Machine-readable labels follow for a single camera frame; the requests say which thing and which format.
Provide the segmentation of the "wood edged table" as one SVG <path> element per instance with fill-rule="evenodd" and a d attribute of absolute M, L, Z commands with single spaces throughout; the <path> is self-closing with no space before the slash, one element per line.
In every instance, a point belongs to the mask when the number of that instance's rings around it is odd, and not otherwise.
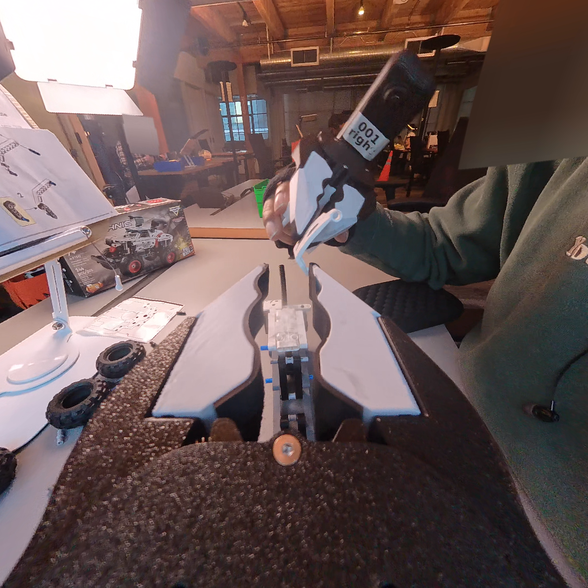
<path fill-rule="evenodd" d="M 184 214 L 193 238 L 267 239 L 253 192 L 224 209 L 202 209 L 193 204 Z"/>

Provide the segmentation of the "toy truck set box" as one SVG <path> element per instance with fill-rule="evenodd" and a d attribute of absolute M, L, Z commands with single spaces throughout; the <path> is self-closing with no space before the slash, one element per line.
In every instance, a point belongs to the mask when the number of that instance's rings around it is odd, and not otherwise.
<path fill-rule="evenodd" d="M 73 294 L 85 298 L 194 254 L 180 201 L 153 199 L 116 207 L 104 238 L 60 259 Z"/>

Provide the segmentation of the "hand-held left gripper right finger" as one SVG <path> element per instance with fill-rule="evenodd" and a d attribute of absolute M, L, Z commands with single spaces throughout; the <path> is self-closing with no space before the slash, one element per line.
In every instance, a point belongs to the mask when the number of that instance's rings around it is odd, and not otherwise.
<path fill-rule="evenodd" d="M 318 305 L 326 311 L 329 333 L 320 352 L 323 380 L 355 401 L 363 417 L 420 415 L 401 368 L 379 323 L 379 313 L 312 265 Z"/>

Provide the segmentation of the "background work table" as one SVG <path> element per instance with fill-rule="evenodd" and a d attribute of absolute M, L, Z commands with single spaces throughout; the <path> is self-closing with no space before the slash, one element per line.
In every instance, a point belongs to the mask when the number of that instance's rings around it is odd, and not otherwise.
<path fill-rule="evenodd" d="M 203 165 L 184 166 L 179 163 L 160 161 L 160 169 L 151 168 L 138 172 L 139 187 L 145 188 L 148 198 L 180 199 L 187 183 L 196 182 L 197 187 L 207 187 L 210 175 L 221 175 L 226 183 L 236 185 L 238 164 L 230 157 L 214 157 Z"/>

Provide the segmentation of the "instruction booklet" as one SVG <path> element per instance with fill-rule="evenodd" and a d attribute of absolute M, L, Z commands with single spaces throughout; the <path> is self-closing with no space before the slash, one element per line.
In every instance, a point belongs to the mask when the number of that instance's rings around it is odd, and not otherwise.
<path fill-rule="evenodd" d="M 1 252 L 116 215 L 54 134 L 1 128 Z"/>

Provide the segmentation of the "white sticker sheet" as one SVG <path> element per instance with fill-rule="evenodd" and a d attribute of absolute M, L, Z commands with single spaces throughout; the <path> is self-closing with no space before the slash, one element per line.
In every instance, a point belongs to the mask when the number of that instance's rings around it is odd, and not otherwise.
<path fill-rule="evenodd" d="M 82 331 L 124 340 L 150 342 L 183 310 L 183 305 L 144 298 L 128 298 L 94 319 Z"/>

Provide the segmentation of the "person's right hand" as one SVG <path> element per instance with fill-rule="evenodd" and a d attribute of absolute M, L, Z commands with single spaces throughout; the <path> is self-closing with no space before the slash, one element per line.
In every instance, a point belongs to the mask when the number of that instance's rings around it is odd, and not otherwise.
<path fill-rule="evenodd" d="M 282 221 L 283 214 L 288 207 L 290 200 L 290 180 L 295 172 L 295 166 L 289 166 L 281 169 L 269 181 L 266 192 L 263 197 L 262 220 L 266 228 L 268 238 L 273 241 L 278 249 L 287 249 L 290 258 L 293 258 L 293 229 L 287 228 Z M 325 245 L 333 247 L 342 247 L 354 234 L 359 231 L 360 227 L 375 227 L 377 225 L 378 214 L 382 212 L 380 206 L 372 211 L 371 216 L 360 219 L 357 225 L 354 225 L 348 231 L 345 231 L 333 239 L 325 242 Z"/>

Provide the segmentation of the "white book stand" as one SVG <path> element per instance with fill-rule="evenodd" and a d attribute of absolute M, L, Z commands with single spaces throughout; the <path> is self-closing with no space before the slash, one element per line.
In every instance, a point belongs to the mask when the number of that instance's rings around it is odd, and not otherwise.
<path fill-rule="evenodd" d="M 1 447 L 15 451 L 47 424 L 45 403 L 62 386 L 90 378 L 97 356 L 119 341 L 85 329 L 92 317 L 69 317 L 58 258 L 97 234 L 87 226 L 58 233 L 1 256 L 1 280 L 42 263 L 53 307 L 52 321 L 1 355 Z"/>

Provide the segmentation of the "dark office chair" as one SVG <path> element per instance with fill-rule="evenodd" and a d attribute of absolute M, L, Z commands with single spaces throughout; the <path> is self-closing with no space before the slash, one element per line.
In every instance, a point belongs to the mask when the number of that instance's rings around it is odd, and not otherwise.
<path fill-rule="evenodd" d="M 259 177 L 261 179 L 271 180 L 276 174 L 276 162 L 272 152 L 265 140 L 260 134 L 250 134 L 249 142 L 251 143 L 254 156 L 258 163 Z"/>

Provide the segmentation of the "grey desk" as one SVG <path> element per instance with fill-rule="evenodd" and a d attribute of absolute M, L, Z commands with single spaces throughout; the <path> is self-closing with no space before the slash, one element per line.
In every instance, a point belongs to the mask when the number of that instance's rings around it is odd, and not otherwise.
<path fill-rule="evenodd" d="M 125 285 L 124 293 L 138 285 L 139 296 L 184 304 L 188 316 L 196 316 L 219 295 L 229 289 L 260 263 L 270 266 L 269 295 L 281 292 L 278 266 L 285 265 L 288 300 L 308 303 L 307 278 L 288 259 L 283 249 L 268 240 L 193 239 L 195 255 L 171 266 L 165 272 Z M 335 247 L 322 245 L 309 256 L 326 273 L 348 290 L 385 282 L 392 276 L 355 259 Z M 115 300 L 116 292 L 108 290 L 93 298 L 68 295 L 71 315 L 90 316 Z M 1 352 L 5 352 L 49 323 L 51 303 L 43 301 L 14 318 L 1 323 Z M 437 326 L 411 334 L 410 337 L 461 388 L 458 348 L 446 327 Z M 279 414 L 271 387 L 265 386 L 261 440 L 268 440 L 277 429 Z M 18 455 L 15 481 L 1 496 L 1 585 L 18 562 L 31 540 L 49 494 L 82 429 L 68 433 L 63 445 L 56 444 L 56 430 L 45 428 Z"/>

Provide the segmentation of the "brick truck chassis model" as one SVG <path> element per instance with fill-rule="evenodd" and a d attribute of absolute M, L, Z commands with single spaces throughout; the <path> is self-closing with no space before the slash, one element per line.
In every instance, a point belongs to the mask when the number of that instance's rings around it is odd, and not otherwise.
<path fill-rule="evenodd" d="M 285 268 L 279 266 L 281 299 L 263 303 L 269 352 L 271 384 L 279 408 L 280 430 L 294 430 L 309 441 L 316 440 L 310 355 L 307 343 L 309 304 L 288 302 Z"/>

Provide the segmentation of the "white bent beam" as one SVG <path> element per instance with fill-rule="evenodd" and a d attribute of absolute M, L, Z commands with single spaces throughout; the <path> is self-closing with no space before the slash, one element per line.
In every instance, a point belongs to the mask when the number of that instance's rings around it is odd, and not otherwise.
<path fill-rule="evenodd" d="M 346 231 L 342 212 L 336 208 L 328 212 L 323 212 L 313 224 L 305 231 L 303 237 L 293 248 L 295 261 L 301 268 L 302 272 L 308 276 L 309 268 L 305 264 L 303 255 L 316 244 L 325 243 L 333 239 L 338 234 Z"/>

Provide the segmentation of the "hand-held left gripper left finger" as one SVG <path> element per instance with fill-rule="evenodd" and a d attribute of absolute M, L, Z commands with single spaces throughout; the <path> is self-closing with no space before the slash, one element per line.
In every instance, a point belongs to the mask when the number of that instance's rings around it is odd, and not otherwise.
<path fill-rule="evenodd" d="M 217 408 L 253 382 L 269 266 L 255 267 L 202 310 L 152 409 L 153 417 L 215 420 Z"/>

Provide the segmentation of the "black round lamp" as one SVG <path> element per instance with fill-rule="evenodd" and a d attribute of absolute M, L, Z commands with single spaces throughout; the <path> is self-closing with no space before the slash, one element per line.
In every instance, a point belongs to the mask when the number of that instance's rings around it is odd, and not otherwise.
<path fill-rule="evenodd" d="M 416 54 L 419 57 L 438 57 L 443 49 L 457 47 L 460 41 L 460 35 L 444 34 L 436 35 L 427 39 L 420 40 L 420 45 Z"/>

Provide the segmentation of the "person's right forearm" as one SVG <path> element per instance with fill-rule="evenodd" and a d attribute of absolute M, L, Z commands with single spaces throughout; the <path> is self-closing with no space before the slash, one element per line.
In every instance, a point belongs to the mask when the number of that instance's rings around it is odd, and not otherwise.
<path fill-rule="evenodd" d="M 501 269 L 508 168 L 457 191 L 429 213 L 377 209 L 358 221 L 339 249 L 382 271 L 435 289 L 495 278 Z"/>

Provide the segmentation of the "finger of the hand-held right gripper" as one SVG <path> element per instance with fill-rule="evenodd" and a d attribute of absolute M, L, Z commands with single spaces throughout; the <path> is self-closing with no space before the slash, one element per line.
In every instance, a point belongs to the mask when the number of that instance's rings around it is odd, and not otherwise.
<path fill-rule="evenodd" d="M 319 217 L 321 230 L 348 230 L 357 222 L 364 196 L 351 186 L 327 186 L 320 203 L 324 204 Z"/>
<path fill-rule="evenodd" d="M 292 158 L 297 164 L 290 180 L 289 215 L 284 223 L 294 223 L 295 235 L 302 236 L 316 217 L 319 200 L 323 195 L 323 181 L 330 180 L 332 169 L 326 160 L 315 151 L 303 160 L 300 151 L 293 151 Z"/>

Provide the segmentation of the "person's green sweatshirt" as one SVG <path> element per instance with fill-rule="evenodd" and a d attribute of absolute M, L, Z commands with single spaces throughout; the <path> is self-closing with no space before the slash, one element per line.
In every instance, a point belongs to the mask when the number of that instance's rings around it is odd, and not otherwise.
<path fill-rule="evenodd" d="M 587 158 L 508 170 L 503 262 L 465 379 L 541 538 L 587 585 Z M 558 422 L 523 411 L 552 400 Z"/>

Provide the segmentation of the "orange crate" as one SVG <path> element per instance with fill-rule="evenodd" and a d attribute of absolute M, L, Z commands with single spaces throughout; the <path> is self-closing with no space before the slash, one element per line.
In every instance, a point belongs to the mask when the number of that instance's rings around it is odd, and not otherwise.
<path fill-rule="evenodd" d="M 1 283 L 13 303 L 22 309 L 27 309 L 50 297 L 47 277 L 44 273 L 30 278 L 24 274 L 14 276 Z"/>

